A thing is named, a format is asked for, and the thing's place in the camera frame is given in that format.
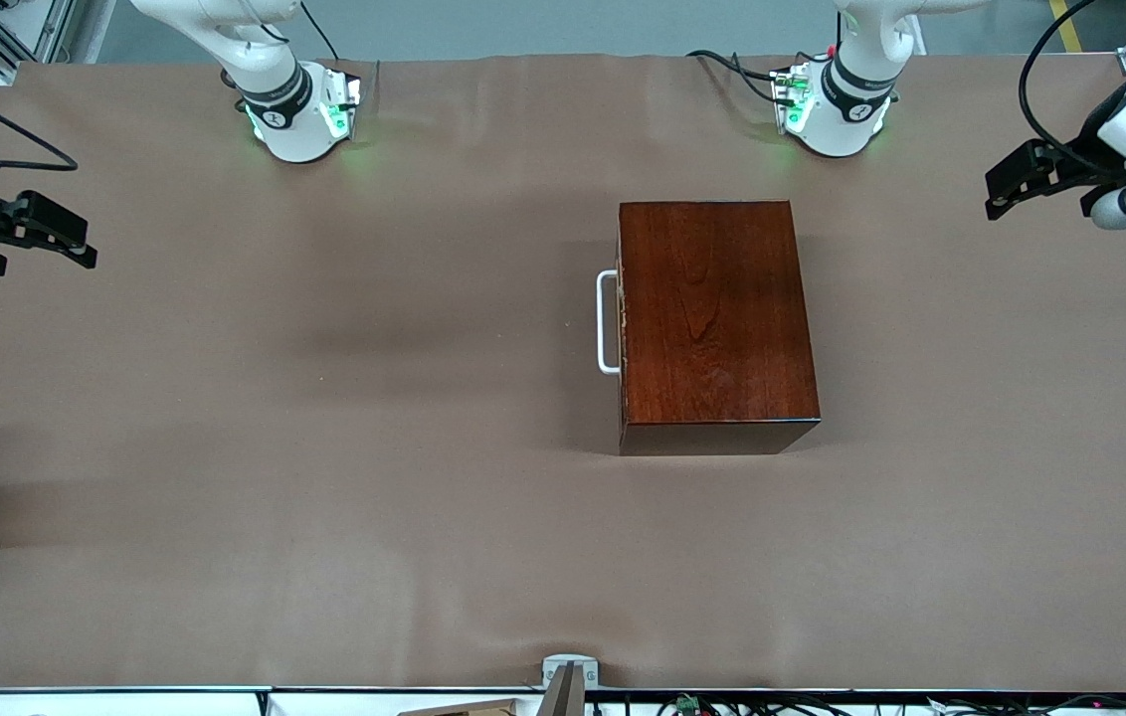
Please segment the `wooden drawer with white handle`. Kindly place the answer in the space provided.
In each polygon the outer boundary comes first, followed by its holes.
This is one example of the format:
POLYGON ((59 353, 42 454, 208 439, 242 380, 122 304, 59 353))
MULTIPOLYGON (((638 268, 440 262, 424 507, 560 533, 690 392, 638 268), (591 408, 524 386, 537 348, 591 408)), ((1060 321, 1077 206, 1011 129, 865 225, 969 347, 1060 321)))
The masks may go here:
POLYGON ((595 277, 595 334, 596 367, 605 376, 618 379, 618 438, 615 453, 622 457, 632 456, 627 445, 631 429, 631 402, 628 402, 628 341, 627 341, 627 214, 636 202, 623 202, 618 211, 618 236, 615 245, 615 263, 596 272, 595 277))

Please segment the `dark red wooden cabinet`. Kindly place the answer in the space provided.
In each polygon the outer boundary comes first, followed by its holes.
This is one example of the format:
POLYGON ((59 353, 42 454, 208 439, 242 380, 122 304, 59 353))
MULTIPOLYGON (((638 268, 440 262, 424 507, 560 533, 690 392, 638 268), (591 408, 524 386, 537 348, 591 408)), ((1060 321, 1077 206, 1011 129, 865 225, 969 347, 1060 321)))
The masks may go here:
POLYGON ((777 454, 822 420, 790 202, 631 202, 613 272, 624 456, 777 454))

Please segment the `brown table cover sheet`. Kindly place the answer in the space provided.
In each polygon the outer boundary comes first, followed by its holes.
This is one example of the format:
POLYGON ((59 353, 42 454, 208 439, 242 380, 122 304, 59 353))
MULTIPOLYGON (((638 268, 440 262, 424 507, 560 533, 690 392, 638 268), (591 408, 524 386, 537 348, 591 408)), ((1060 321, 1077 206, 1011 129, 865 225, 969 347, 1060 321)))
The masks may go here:
POLYGON ((272 160, 207 65, 26 68, 0 172, 97 268, 0 279, 0 687, 1126 690, 1126 232, 983 216, 1018 59, 822 160, 694 59, 388 63, 272 160), (622 457, 618 209, 790 200, 823 420, 622 457))

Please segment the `tan board piece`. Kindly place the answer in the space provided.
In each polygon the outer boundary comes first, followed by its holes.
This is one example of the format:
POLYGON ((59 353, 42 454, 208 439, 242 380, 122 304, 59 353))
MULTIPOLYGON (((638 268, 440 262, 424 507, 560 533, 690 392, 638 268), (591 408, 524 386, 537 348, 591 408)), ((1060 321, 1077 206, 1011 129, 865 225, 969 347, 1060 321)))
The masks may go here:
POLYGON ((494 699, 494 701, 441 704, 419 708, 419 710, 399 711, 397 716, 518 716, 516 698, 494 699))

